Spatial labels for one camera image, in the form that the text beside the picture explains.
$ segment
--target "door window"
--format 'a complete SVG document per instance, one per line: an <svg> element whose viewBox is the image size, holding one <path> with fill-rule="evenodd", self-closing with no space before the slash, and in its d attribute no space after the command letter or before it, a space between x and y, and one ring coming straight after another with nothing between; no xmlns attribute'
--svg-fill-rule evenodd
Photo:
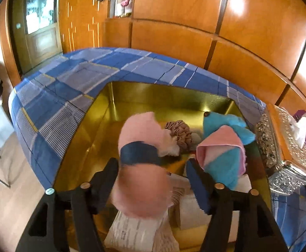
<svg viewBox="0 0 306 252"><path fill-rule="evenodd" d="M55 0L26 0L28 34L55 23L54 9Z"/></svg>

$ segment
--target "gold box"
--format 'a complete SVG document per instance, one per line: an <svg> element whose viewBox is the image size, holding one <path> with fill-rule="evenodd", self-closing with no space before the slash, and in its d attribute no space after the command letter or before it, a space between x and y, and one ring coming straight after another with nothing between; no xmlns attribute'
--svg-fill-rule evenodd
<svg viewBox="0 0 306 252"><path fill-rule="evenodd" d="M202 128L203 113L214 111L242 117L236 103L227 97L166 85L136 82L111 82L99 93L73 136L61 163L54 188L64 191L103 170L111 157L119 158L118 137L125 120L133 114L153 111L164 126L167 121L184 120L191 128ZM270 208L270 192L256 143L245 147L247 173L253 188L259 190ZM165 157L164 167L182 175L188 155ZM112 225L117 210L108 204L94 219L102 241ZM75 235L67 213L69 244L75 248ZM181 251L198 251L206 226L181 231L171 219L171 226Z"/></svg>

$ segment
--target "wooden door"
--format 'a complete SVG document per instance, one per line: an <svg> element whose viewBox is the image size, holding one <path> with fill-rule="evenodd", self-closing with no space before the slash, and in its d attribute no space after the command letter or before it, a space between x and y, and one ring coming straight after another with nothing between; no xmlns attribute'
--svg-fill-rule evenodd
<svg viewBox="0 0 306 252"><path fill-rule="evenodd" d="M17 63L25 74L62 52L58 0L11 0L10 3Z"/></svg>
<svg viewBox="0 0 306 252"><path fill-rule="evenodd" d="M63 53L103 46L102 23L108 17L108 3L108 0L59 0Z"/></svg>

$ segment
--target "plaid tablecloth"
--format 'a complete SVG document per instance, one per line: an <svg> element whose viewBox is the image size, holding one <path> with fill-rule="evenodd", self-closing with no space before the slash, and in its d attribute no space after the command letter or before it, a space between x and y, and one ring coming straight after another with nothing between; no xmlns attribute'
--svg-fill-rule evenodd
<svg viewBox="0 0 306 252"><path fill-rule="evenodd" d="M54 183L70 140L93 100L105 84L118 80L179 86L232 98L250 126L265 108L261 100L228 80L164 55L136 49L89 48L59 56L25 78L9 98L19 142L44 188ZM277 200L281 203L274 204L273 212L283 225L289 210L299 208L299 201L290 206L283 198ZM280 207L285 208L284 217ZM301 211L303 219L306 209ZM300 224L294 224L297 229L289 236L284 234L285 239L295 238Z"/></svg>

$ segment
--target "black cable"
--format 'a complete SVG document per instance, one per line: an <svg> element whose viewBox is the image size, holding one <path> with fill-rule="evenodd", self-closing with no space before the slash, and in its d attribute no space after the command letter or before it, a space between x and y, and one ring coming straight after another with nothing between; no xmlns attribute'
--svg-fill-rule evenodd
<svg viewBox="0 0 306 252"><path fill-rule="evenodd" d="M303 236L303 234L306 232L306 229L302 232L302 234L300 236L298 236L295 241L293 241L293 243L291 244L291 246L289 247L288 251L290 251L293 247L293 245L296 243L296 241L301 238Z"/></svg>

